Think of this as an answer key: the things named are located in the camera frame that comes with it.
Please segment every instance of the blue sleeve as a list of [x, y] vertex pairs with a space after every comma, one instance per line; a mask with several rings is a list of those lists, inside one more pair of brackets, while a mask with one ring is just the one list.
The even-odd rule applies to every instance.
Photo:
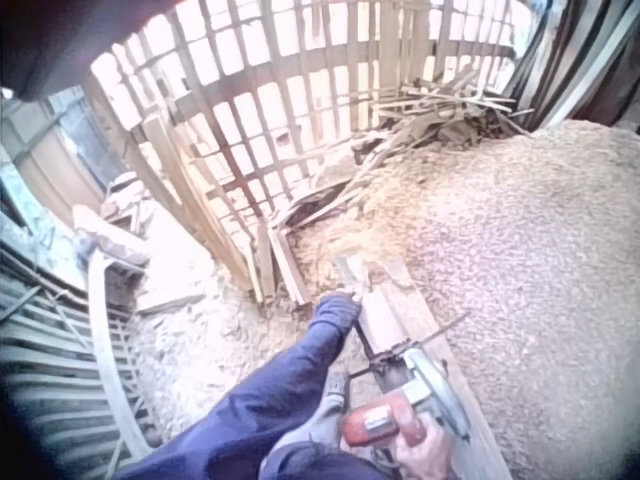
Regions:
[[120, 474], [123, 479], [255, 479], [260, 462], [286, 432], [311, 417], [328, 368], [359, 307], [341, 295], [317, 306], [302, 340], [256, 370], [209, 414]]

